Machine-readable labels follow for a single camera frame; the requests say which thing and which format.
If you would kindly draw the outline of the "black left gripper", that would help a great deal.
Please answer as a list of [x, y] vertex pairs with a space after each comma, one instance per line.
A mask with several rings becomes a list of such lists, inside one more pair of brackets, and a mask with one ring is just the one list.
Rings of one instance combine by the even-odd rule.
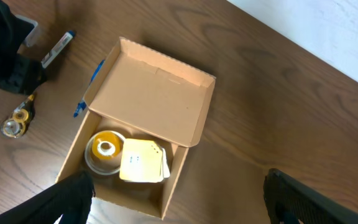
[[0, 60], [0, 89], [10, 93], [30, 95], [47, 81], [39, 61], [17, 54], [15, 59], [3, 63]]

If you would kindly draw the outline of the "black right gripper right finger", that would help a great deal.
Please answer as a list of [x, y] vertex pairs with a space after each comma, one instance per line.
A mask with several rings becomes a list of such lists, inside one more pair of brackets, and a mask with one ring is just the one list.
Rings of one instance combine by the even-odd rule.
[[273, 224], [351, 224], [358, 213], [325, 197], [278, 169], [264, 180], [264, 202]]

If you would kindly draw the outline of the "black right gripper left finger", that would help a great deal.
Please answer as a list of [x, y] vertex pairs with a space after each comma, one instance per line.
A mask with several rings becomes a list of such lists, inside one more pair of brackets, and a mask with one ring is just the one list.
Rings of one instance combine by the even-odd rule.
[[0, 214], [0, 224], [85, 224], [94, 196], [91, 175], [83, 170]]

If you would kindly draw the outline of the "blue white marker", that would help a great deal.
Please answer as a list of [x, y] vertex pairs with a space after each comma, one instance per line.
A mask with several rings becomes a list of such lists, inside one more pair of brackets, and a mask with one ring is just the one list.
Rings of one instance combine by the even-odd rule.
[[65, 32], [62, 38], [54, 45], [54, 47], [45, 55], [41, 61], [42, 68], [47, 68], [57, 55], [68, 45], [68, 43], [75, 37], [75, 32], [69, 30]]

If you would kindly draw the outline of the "yellow sticky note pad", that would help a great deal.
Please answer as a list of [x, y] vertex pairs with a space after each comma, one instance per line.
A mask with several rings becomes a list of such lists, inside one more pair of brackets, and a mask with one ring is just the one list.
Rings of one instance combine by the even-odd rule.
[[152, 140], [126, 139], [119, 178], [125, 182], [158, 183], [170, 177], [167, 154]]

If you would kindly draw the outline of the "small yellow tape roll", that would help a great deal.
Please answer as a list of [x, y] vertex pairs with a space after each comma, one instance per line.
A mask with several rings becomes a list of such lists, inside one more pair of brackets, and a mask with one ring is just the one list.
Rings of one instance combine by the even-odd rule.
[[121, 152], [121, 140], [112, 131], [99, 132], [93, 138], [91, 152], [98, 159], [113, 159]]

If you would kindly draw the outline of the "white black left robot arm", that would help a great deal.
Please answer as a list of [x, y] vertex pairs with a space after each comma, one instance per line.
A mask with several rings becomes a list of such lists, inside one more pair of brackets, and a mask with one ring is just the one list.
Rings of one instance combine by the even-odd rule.
[[40, 61], [18, 53], [21, 45], [33, 46], [39, 34], [38, 22], [14, 15], [0, 0], [0, 89], [29, 95], [47, 80]]

